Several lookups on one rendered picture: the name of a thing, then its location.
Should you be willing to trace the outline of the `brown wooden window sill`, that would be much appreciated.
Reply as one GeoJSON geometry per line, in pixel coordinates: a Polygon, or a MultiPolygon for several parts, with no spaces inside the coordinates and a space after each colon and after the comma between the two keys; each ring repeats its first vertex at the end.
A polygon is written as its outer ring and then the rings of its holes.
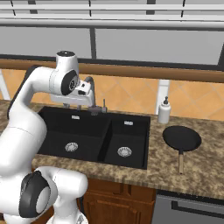
{"type": "MultiPolygon", "coordinates": [[[[2,69],[27,70],[33,65],[51,68],[56,67],[56,63],[52,61],[0,59],[0,68],[2,69]]],[[[93,75],[224,83],[224,72],[212,70],[80,63],[79,71],[81,74],[93,75]]]]}

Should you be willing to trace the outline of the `grey dishwasher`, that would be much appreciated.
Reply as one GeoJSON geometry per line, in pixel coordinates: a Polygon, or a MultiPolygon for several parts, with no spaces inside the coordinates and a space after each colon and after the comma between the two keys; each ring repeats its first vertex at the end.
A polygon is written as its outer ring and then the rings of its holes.
{"type": "Polygon", "coordinates": [[[151,224],[224,224],[224,199],[157,190],[151,224]]]}

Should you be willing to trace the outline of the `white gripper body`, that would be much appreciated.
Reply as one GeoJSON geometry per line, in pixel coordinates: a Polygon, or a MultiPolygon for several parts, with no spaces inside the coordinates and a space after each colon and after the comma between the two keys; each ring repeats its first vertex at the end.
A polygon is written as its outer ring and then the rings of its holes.
{"type": "Polygon", "coordinates": [[[67,96],[50,94],[50,96],[53,102],[59,102],[59,103],[65,103],[65,104],[75,104],[75,105],[91,107],[95,103],[94,96],[92,93],[89,93],[88,95],[69,94],[67,96]]]}

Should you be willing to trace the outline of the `window with grey frame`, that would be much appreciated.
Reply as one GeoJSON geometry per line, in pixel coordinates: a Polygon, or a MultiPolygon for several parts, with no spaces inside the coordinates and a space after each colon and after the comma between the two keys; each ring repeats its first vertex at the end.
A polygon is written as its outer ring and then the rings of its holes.
{"type": "Polygon", "coordinates": [[[224,0],[0,0],[0,58],[224,69],[224,0]]]}

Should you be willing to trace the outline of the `black double basin sink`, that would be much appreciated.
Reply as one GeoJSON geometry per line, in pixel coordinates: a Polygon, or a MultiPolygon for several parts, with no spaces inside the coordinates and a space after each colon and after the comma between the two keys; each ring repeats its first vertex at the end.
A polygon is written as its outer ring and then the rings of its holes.
{"type": "Polygon", "coordinates": [[[151,119],[117,113],[43,107],[47,134],[40,154],[145,170],[151,119]]]}

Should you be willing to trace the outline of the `brown wooden cupboard door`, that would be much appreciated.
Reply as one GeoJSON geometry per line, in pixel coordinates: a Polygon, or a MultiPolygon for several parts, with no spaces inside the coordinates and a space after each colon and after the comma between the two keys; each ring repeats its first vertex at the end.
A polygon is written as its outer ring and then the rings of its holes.
{"type": "Polygon", "coordinates": [[[94,192],[84,195],[89,224],[151,224],[154,201],[142,202],[94,192]]]}

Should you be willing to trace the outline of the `grey sink tap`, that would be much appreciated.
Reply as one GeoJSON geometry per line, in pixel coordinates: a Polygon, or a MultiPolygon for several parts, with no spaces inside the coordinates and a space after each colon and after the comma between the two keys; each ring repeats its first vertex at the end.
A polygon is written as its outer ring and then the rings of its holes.
{"type": "MultiPolygon", "coordinates": [[[[95,81],[94,81],[94,79],[91,76],[88,76],[85,79],[85,82],[90,84],[93,96],[95,96],[95,81]]],[[[96,105],[96,101],[94,101],[93,105],[91,107],[88,107],[87,110],[91,113],[92,116],[97,116],[99,113],[107,113],[108,112],[106,103],[103,103],[103,106],[100,107],[100,106],[96,105]]]]}

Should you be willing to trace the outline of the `brown wooden drawer front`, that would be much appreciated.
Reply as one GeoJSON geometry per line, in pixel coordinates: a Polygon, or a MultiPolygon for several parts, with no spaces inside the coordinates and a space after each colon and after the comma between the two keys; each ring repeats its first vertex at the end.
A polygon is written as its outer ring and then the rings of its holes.
{"type": "Polygon", "coordinates": [[[90,178],[88,180],[88,190],[146,202],[151,202],[156,198],[156,190],[153,188],[116,183],[95,178],[90,178]]]}

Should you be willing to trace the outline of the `white soap dispenser bottle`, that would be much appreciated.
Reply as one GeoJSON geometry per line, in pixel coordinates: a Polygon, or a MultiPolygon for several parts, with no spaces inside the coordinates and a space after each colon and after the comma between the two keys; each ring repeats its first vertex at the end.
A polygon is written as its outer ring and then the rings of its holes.
{"type": "Polygon", "coordinates": [[[168,97],[164,98],[164,101],[158,107],[158,117],[157,121],[159,123],[166,124],[169,122],[170,113],[171,113],[171,105],[168,102],[168,97]]]}

